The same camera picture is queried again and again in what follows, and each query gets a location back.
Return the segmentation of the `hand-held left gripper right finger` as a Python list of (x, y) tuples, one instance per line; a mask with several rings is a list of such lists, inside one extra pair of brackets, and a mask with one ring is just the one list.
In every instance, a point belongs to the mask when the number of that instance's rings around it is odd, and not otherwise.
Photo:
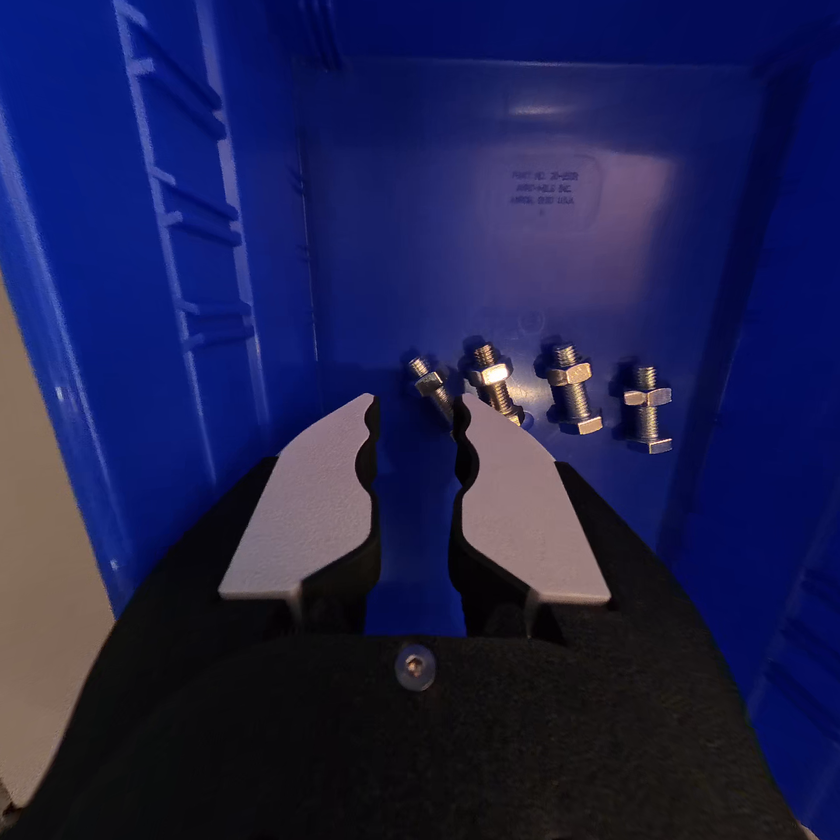
[(466, 394), (456, 405), (448, 568), (465, 598), (603, 607), (604, 575), (550, 452)]

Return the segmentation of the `steel hex bolt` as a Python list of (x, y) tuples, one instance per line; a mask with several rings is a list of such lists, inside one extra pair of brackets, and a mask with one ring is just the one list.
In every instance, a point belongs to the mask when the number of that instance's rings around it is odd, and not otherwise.
[[(413, 380), (413, 387), (415, 387), (415, 382), (417, 379), (431, 370), (440, 371), (445, 377), (446, 380), (448, 379), (448, 373), (446, 372), (444, 367), (435, 365), (432, 361), (423, 355), (416, 355), (412, 357), (407, 363), (406, 367), (412, 377)], [(433, 404), (436, 408), (438, 414), (443, 418), (447, 425), (450, 427), (454, 422), (454, 404), (453, 398), (450, 395), (447, 382), (445, 383), (445, 389), (441, 390), (437, 394), (432, 397), (423, 397), (424, 400), (428, 401), (429, 403)]]
[(553, 398), (553, 421), (562, 433), (585, 436), (603, 429), (601, 410), (593, 407), (588, 392), (589, 381), (566, 387), (552, 387), (546, 378), (547, 368), (566, 367), (578, 362), (589, 362), (572, 342), (544, 344), (535, 364), (537, 373), (547, 382)]
[(511, 397), (508, 388), (509, 380), (504, 385), (498, 385), (496, 387), (486, 389), (476, 389), (466, 378), (466, 369), (469, 366), (474, 365), (476, 367), (484, 367), (501, 361), (507, 361), (512, 368), (510, 359), (503, 355), (493, 343), (473, 342), (468, 346), (466, 351), (465, 362), (463, 364), (464, 377), (468, 384), (476, 390), (480, 400), (492, 407), (500, 415), (503, 415), (507, 420), (519, 427), (522, 427), (525, 422), (525, 412), (524, 409), (519, 404), (516, 404)]
[[(669, 386), (659, 382), (658, 372), (654, 366), (636, 365), (630, 371), (628, 384), (624, 387), (623, 393), (626, 390), (651, 390), (660, 387)], [(623, 404), (629, 417), (626, 440), (630, 448), (646, 455), (662, 455), (671, 451), (674, 445), (673, 439), (663, 433), (658, 418), (659, 409), (663, 406), (640, 407)]]

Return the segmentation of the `blue plastic bin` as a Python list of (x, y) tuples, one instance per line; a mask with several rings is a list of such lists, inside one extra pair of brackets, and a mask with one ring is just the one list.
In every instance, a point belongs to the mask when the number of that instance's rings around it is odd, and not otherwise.
[[(2, 273), (112, 625), (12, 838), (838, 838), (838, 2), (2, 2)], [(450, 580), (473, 342), (606, 606)], [(373, 537), (222, 598), (363, 393)]]

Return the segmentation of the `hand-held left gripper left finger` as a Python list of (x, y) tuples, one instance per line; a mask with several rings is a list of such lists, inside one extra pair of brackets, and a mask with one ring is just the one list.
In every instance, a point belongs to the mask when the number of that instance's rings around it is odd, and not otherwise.
[(302, 603), (316, 577), (374, 535), (372, 472), (360, 457), (375, 446), (378, 401), (363, 393), (320, 418), (278, 454), (218, 586), (226, 600)]

